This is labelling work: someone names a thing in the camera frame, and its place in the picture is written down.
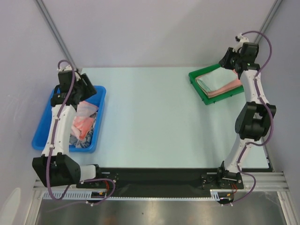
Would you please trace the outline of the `light blue towel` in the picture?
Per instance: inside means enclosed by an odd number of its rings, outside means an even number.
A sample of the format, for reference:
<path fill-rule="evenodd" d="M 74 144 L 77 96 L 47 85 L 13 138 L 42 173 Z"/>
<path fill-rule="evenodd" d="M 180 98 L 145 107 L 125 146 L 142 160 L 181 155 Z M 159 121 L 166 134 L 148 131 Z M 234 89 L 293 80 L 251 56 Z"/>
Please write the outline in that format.
<path fill-rule="evenodd" d="M 238 79 L 234 70 L 222 67 L 195 78 L 196 83 L 206 91 L 215 91 Z"/>

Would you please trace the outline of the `pale pink towel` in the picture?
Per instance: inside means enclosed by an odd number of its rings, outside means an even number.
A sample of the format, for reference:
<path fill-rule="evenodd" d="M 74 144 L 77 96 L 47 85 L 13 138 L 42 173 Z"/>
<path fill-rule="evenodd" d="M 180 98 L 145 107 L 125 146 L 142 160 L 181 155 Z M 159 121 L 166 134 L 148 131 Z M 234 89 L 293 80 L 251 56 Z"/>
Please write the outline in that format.
<path fill-rule="evenodd" d="M 71 126 L 71 135 L 75 136 L 78 140 L 83 141 L 90 131 L 94 121 L 92 117 L 98 111 L 98 107 L 87 101 L 82 101 L 77 106 L 77 112 L 73 119 Z"/>

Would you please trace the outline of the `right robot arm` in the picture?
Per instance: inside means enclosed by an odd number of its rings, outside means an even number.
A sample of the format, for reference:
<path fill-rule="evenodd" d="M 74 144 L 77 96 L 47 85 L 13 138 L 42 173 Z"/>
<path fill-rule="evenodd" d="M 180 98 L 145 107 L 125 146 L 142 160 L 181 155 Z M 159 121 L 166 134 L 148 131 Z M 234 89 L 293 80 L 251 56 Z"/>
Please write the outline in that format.
<path fill-rule="evenodd" d="M 241 165 L 247 151 L 253 145 L 260 146 L 259 140 L 272 134 L 277 109 L 264 94 L 261 68 L 255 62 L 258 52 L 258 44 L 243 42 L 235 48 L 229 48 L 219 62 L 221 67 L 237 73 L 246 98 L 235 122 L 236 140 L 230 154 L 217 171 L 216 184 L 220 188 L 227 188 L 233 181 L 241 179 Z"/>

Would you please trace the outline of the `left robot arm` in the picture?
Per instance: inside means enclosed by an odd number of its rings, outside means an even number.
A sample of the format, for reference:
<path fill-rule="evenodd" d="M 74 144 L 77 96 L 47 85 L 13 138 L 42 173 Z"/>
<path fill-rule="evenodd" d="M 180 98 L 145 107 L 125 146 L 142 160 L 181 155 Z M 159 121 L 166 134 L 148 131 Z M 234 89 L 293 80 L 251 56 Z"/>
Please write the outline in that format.
<path fill-rule="evenodd" d="M 103 175 L 97 172 L 97 165 L 80 166 L 69 155 L 69 138 L 77 107 L 97 91 L 86 74 L 61 71 L 58 79 L 59 85 L 50 100 L 52 117 L 49 135 L 42 155 L 33 158 L 32 167 L 47 188 L 83 181 L 97 188 L 103 183 Z"/>

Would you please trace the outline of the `blue plastic bin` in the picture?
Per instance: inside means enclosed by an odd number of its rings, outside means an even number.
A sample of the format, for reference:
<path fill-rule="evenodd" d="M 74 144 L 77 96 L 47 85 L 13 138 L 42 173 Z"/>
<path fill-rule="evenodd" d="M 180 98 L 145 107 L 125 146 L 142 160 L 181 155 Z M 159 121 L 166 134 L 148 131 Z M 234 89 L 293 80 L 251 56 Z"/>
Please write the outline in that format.
<path fill-rule="evenodd" d="M 95 85 L 94 87 L 97 91 L 96 95 L 86 100 L 87 102 L 96 105 L 98 107 L 98 112 L 95 120 L 95 126 L 91 137 L 90 145 L 86 148 L 77 148 L 75 147 L 75 145 L 70 145 L 69 146 L 70 152 L 93 153 L 97 148 L 101 122 L 102 122 L 103 112 L 105 108 L 106 89 L 103 86 Z M 42 114 L 41 120 L 39 122 L 39 125 L 36 129 L 35 135 L 31 142 L 33 149 L 39 151 L 42 151 L 44 149 L 49 135 L 51 120 L 52 120 L 52 107 L 50 104 L 50 100 L 48 100 L 45 110 Z"/>

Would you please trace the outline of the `green plastic tray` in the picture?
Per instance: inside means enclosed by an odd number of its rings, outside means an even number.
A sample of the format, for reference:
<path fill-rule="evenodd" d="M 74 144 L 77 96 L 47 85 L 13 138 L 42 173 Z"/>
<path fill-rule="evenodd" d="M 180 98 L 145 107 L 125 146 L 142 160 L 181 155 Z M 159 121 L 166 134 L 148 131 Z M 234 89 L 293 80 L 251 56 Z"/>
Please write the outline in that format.
<path fill-rule="evenodd" d="M 206 104 L 206 105 L 210 105 L 210 104 L 213 104 L 215 102 L 218 102 L 218 101 L 221 101 L 221 100 L 224 100 L 226 98 L 229 98 L 229 97 L 232 97 L 234 95 L 237 95 L 237 94 L 240 94 L 244 91 L 243 87 L 240 86 L 240 87 L 237 87 L 231 91 L 228 91 L 224 94 L 221 94 L 219 96 L 216 96 L 216 97 L 212 97 L 212 98 L 208 98 L 204 92 L 200 89 L 200 86 L 196 83 L 195 81 L 195 78 L 200 76 L 200 75 L 204 75 L 206 73 L 209 73 L 215 69 L 218 69 L 220 68 L 221 66 L 219 64 L 215 64 L 215 65 L 212 65 L 212 66 L 208 66 L 208 67 L 205 67 L 205 68 L 201 68 L 199 70 L 196 70 L 196 71 L 192 71 L 188 74 L 188 77 L 189 77 L 189 80 L 190 80 L 190 83 L 193 85 L 194 89 L 196 90 L 196 92 L 198 93 L 198 95 L 200 96 L 200 98 L 202 99 L 202 101 Z"/>

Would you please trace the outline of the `patterned blue white towel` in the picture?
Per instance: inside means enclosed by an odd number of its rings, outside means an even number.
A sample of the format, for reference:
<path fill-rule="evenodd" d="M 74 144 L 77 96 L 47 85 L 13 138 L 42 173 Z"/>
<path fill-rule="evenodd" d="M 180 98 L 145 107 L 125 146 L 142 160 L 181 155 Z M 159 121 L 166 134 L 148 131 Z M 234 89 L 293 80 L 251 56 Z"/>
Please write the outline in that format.
<path fill-rule="evenodd" d="M 98 113 L 96 112 L 92 117 L 96 119 Z M 87 133 L 83 141 L 78 140 L 75 136 L 70 134 L 69 144 L 75 146 L 76 148 L 87 148 L 91 145 L 92 136 L 95 129 L 96 120 L 94 121 L 90 131 Z"/>

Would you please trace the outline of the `aluminium frame rail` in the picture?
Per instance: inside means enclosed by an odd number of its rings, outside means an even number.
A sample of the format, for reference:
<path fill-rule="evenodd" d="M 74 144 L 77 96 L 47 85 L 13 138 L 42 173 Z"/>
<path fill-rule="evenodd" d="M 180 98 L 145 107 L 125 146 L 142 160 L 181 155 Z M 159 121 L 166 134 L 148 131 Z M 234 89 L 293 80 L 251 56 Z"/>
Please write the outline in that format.
<path fill-rule="evenodd" d="M 248 175 L 242 174 L 244 190 L 250 190 L 254 184 L 255 177 L 256 186 L 253 191 L 288 191 L 289 187 L 283 172 L 247 172 Z M 67 186 L 53 187 L 54 191 L 63 191 Z M 42 182 L 37 178 L 33 185 L 33 190 L 47 190 Z"/>

